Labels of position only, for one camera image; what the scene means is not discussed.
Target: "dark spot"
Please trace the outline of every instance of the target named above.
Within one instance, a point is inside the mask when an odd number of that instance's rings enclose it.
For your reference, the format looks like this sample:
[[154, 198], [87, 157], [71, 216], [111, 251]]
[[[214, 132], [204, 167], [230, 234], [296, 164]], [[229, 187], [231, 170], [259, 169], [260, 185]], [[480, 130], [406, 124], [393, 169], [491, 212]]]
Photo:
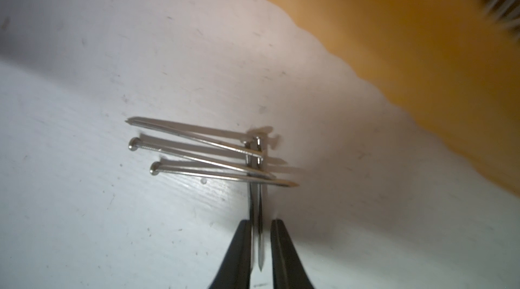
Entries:
[[11, 21], [11, 18], [9, 16], [4, 18], [4, 22], [2, 23], [2, 26], [0, 27], [0, 29], [2, 29], [2, 31], [6, 31], [7, 27], [9, 26], [10, 21]]

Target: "orange cloth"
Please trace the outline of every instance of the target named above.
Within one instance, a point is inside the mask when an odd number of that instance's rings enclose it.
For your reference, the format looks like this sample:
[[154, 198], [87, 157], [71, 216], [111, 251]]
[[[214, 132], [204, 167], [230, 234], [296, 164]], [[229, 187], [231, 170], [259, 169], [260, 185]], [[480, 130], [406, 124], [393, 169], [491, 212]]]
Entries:
[[269, 0], [520, 195], [520, 48], [478, 0]]

